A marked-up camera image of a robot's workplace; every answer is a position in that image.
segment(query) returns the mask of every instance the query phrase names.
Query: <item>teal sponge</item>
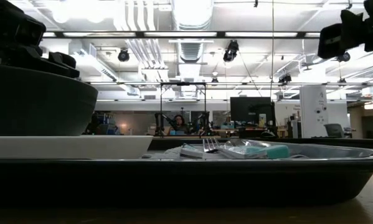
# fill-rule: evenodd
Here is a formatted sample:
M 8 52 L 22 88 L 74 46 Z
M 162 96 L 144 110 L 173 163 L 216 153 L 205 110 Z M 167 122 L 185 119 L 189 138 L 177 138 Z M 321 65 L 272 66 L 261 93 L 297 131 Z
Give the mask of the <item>teal sponge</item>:
M 266 147 L 268 159 L 284 159 L 290 157 L 290 151 L 287 146 L 277 145 Z

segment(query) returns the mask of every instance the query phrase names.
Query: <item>camera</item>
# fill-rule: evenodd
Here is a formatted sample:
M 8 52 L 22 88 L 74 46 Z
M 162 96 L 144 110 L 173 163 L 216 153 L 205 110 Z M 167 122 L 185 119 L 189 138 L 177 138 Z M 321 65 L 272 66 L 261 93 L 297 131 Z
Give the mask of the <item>camera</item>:
M 224 62 L 233 61 L 235 57 L 237 56 L 237 52 L 238 52 L 237 40 L 231 40 L 224 54 Z
M 49 52 L 48 59 L 42 58 L 39 44 L 45 31 L 43 23 L 10 2 L 0 0 L 0 65 L 78 78 L 80 72 L 71 56 Z
M 130 59 L 130 55 L 128 53 L 128 49 L 126 49 L 126 48 L 121 49 L 117 58 L 121 62 L 127 62 Z
M 373 0 L 365 0 L 364 7 L 369 17 L 363 21 L 363 13 L 341 11 L 342 23 L 322 29 L 319 38 L 318 56 L 324 59 L 345 55 L 346 50 L 365 44 L 366 52 L 373 52 Z

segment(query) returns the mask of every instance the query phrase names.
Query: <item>dark tray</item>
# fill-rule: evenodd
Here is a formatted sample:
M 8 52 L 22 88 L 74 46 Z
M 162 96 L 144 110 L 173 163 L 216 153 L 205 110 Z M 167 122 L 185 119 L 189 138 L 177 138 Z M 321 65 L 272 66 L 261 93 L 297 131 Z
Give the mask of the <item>dark tray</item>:
M 0 207 L 324 205 L 354 198 L 372 174 L 370 156 L 307 161 L 0 160 Z

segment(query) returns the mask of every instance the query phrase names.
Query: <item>black bowl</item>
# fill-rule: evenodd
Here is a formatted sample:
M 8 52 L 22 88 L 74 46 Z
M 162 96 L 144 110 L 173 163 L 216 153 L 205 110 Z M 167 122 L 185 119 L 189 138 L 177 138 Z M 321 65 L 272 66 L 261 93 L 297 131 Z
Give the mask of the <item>black bowl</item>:
M 78 136 L 98 91 L 51 73 L 0 65 L 0 136 Z

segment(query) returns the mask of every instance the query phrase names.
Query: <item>spotlight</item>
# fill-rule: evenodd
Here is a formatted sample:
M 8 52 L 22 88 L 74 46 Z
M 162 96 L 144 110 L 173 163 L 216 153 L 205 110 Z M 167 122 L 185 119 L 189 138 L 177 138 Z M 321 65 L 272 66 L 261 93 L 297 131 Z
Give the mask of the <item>spotlight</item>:
M 231 40 L 224 54 L 224 62 L 233 61 L 235 57 L 237 56 L 237 52 L 238 52 L 237 40 Z
M 349 59 L 351 59 L 351 56 L 349 55 L 348 52 L 346 52 L 345 54 L 340 55 L 340 56 L 337 57 L 337 61 L 338 62 L 348 62 Z
M 281 75 L 281 76 L 279 77 L 279 83 L 287 84 L 287 83 L 289 83 L 289 82 L 291 82 L 291 76 L 290 76 L 289 73 L 284 74 L 284 75 Z
M 127 62 L 130 59 L 130 55 L 128 53 L 128 49 L 121 49 L 120 53 L 118 54 L 118 60 L 121 62 Z
M 340 80 L 338 80 L 338 83 L 347 83 L 346 79 L 345 78 L 342 78 Z

